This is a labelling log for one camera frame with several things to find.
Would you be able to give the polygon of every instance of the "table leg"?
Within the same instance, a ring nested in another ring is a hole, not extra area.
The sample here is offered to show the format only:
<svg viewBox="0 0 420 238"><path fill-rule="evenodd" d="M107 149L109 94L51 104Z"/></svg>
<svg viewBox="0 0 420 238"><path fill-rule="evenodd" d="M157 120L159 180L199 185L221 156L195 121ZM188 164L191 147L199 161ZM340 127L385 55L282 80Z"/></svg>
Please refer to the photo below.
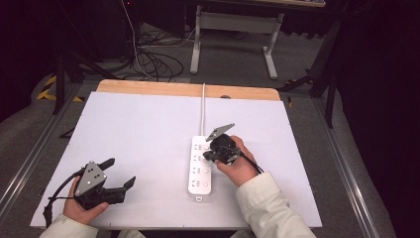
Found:
<svg viewBox="0 0 420 238"><path fill-rule="evenodd" d="M277 21L275 21L274 28L272 30L269 46L262 48L266 66L269 72L269 78L271 79L277 79L277 72L275 71L275 66L274 66L274 62L272 61L271 52L272 52L272 49L274 48L275 41L277 40L278 31L280 31L283 16L284 16L283 14L278 14Z"/></svg>
<svg viewBox="0 0 420 238"><path fill-rule="evenodd" d="M195 16L195 39L194 39L194 48L192 50L191 68L189 70L192 74L197 74L198 62L200 60L201 8L202 6L197 6L197 11L196 11L196 16Z"/></svg>

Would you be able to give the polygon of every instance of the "white power strip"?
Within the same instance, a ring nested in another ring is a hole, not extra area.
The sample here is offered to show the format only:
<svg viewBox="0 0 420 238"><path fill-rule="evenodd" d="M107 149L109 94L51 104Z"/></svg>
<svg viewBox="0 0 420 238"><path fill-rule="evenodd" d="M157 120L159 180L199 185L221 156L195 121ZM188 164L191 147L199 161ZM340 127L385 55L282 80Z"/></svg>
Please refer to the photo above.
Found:
<svg viewBox="0 0 420 238"><path fill-rule="evenodd" d="M211 192L212 162L207 161L203 153L210 151L210 142L204 136L194 136L191 144L189 161L188 192L196 201L204 201Z"/></svg>

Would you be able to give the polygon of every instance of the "gray carpet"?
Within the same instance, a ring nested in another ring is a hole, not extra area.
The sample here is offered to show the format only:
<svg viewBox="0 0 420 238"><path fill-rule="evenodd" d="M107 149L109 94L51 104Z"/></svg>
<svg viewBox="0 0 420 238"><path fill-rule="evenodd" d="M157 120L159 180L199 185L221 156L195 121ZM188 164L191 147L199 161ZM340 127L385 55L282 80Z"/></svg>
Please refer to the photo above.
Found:
<svg viewBox="0 0 420 238"><path fill-rule="evenodd" d="M192 43L187 42L178 48L148 48L148 50L165 53L182 62L184 72L174 81L280 87L287 80L297 79L306 74L305 69L310 68L322 44L322 39L307 40L304 36L280 34L273 51L279 79L270 80L262 54L262 46L265 46L268 40L269 36L264 35L249 34L239 41L221 33L209 33L202 39L202 54L196 75L189 73ZM99 78L89 75L77 95L87 97L90 91L95 90ZM45 81L46 78L39 83L34 95L41 91ZM338 173L332 147L322 127L322 118L316 112L313 99L307 95L309 87L303 85L292 93L284 93L281 96L282 99L287 96L292 98L293 106L286 105L287 113L324 225L322 228L314 229L314 233L317 237L364 237ZM42 230L31 228L29 224L41 200L39 194L47 186L68 142L66 139L60 139L59 135L76 125L83 106L84 102L70 103L53 131L52 138L30 179L1 224L0 237L39 237L41 234ZM34 99L31 106L0 124L2 193L31 152L52 112L53 101ZM339 100L334 111L334 126L334 133L337 135L343 157L348 160L352 168L377 232L380 237L395 237L386 209L368 177L353 141Z"/></svg>

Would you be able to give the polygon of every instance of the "floor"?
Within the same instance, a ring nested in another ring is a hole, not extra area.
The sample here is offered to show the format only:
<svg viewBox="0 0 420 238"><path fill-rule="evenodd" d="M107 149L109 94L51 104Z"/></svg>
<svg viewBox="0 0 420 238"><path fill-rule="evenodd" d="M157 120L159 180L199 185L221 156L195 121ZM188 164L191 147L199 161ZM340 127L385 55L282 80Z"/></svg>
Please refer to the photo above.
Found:
<svg viewBox="0 0 420 238"><path fill-rule="evenodd" d="M201 38L202 53L196 75L189 73L190 41L179 47L143 47L179 60L180 64L161 57L173 71L183 68L180 75L170 80L172 82L278 88L289 79L306 75L305 69L311 67L323 43L322 38L308 40L305 36L279 34L272 53L278 79L271 80L262 53L268 41L266 35L207 32ZM115 64L118 63L108 61L101 65L109 68ZM133 70L126 67L115 73L127 75L128 72ZM68 139L60 135L76 126L89 93L101 79L99 75L86 74L82 84L68 82L67 99L71 100L67 100L57 115L52 115L54 101L37 99L51 77L40 78L29 107L0 124L0 191L4 194L0 202L0 237L39 237L42 233L29 224L68 143ZM128 79L144 78L131 76ZM334 129L328 129L322 116L325 97L310 98L310 86L302 85L291 92L280 93L280 97L286 105L323 222L322 228L313 229L315 235L395 237L386 209L353 140L339 93L333 115ZM54 95L54 86L48 94ZM72 100L74 96L81 100ZM164 236L151 233L150 237Z"/></svg>

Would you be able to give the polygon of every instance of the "person's left hand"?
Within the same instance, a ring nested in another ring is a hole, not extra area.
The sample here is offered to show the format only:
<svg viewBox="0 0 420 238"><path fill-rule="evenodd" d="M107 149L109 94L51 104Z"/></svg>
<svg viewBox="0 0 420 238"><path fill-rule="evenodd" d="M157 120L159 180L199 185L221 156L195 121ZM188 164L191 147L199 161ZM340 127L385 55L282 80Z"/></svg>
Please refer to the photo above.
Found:
<svg viewBox="0 0 420 238"><path fill-rule="evenodd" d="M70 192L68 197L74 196L74 189L76 187L77 181L80 177L74 179L73 184L71 185ZM74 199L67 199L64 204L64 210L62 212L63 215L66 217L73 219L81 224L89 225L93 219L98 217L102 212L108 208L109 204L107 202L103 202L92 209L85 210L76 200Z"/></svg>

